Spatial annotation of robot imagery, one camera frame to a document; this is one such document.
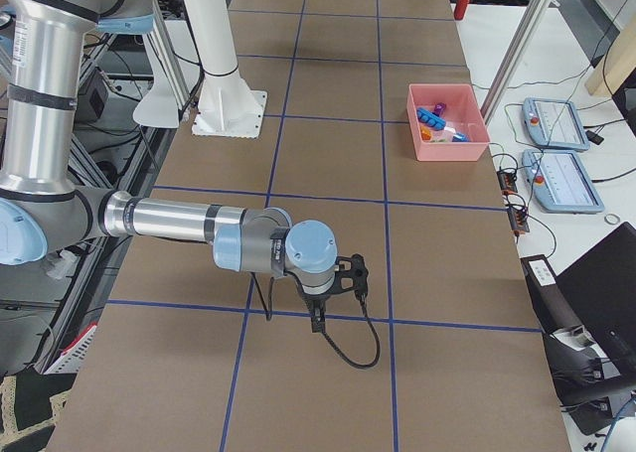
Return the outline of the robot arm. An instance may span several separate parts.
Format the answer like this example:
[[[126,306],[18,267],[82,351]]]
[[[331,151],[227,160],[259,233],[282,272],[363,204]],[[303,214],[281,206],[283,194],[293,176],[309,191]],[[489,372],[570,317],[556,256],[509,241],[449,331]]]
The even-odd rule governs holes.
[[[291,278],[316,333],[326,330],[329,298],[368,295],[364,258],[342,256],[323,223],[294,223],[277,208],[252,210],[136,197],[120,191],[74,137],[82,73],[119,35],[143,35],[182,116],[201,98],[198,135],[253,138],[266,93],[239,74],[226,0],[182,0],[191,17],[199,74],[187,86],[157,0],[7,0],[15,14],[1,163],[1,261],[19,265],[99,237],[152,236],[200,242],[223,269]]]

